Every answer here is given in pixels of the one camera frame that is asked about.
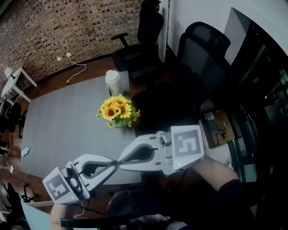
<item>cardboard box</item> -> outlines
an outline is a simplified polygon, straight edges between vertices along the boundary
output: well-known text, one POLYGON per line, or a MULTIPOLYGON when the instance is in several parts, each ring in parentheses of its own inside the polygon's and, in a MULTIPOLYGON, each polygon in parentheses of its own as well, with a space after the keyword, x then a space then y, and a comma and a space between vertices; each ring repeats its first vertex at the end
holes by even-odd
POLYGON ((224 109, 205 111, 201 120, 209 148, 235 139, 231 123, 224 109))

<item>brick wall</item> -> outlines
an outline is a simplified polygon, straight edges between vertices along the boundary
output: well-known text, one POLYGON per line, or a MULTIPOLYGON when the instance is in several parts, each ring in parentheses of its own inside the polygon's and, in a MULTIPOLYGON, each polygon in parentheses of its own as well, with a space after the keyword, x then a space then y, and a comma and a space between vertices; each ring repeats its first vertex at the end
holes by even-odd
MULTIPOLYGON (((74 62, 123 48, 110 37, 128 32, 137 43, 141 0, 14 0, 0 16, 0 88, 7 66, 39 81, 74 62)), ((19 82, 22 89, 30 83, 19 82)))

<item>sleeve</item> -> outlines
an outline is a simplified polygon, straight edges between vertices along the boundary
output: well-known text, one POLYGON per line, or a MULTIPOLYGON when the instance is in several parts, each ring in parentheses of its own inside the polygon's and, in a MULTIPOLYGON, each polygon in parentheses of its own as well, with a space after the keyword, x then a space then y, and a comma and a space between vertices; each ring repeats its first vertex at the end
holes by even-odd
POLYGON ((254 226, 240 180, 232 180, 220 188, 215 197, 214 213, 215 221, 222 229, 252 229, 254 226))

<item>vase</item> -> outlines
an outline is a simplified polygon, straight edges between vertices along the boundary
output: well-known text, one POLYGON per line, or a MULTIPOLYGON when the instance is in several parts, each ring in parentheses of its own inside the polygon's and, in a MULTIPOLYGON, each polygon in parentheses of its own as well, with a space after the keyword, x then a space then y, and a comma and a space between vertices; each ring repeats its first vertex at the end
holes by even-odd
POLYGON ((123 122, 120 124, 116 124, 115 121, 111 121, 110 123, 113 125, 114 128, 121 128, 121 127, 127 126, 129 122, 123 122))

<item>gray table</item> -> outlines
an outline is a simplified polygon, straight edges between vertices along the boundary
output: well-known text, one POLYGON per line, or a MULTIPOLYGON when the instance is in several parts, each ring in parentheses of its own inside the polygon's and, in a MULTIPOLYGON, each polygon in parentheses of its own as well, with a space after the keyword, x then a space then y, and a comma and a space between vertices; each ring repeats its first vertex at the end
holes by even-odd
MULTIPOLYGON (((128 72, 121 73, 129 92, 128 72)), ((83 154, 103 155, 117 160, 135 139, 133 128, 108 128, 97 109, 109 98, 105 77, 83 81, 31 101, 23 130, 22 147, 30 148, 21 158, 21 170, 46 177, 55 167, 63 168, 83 154)), ((105 184, 141 182, 139 172, 118 169, 105 184)))

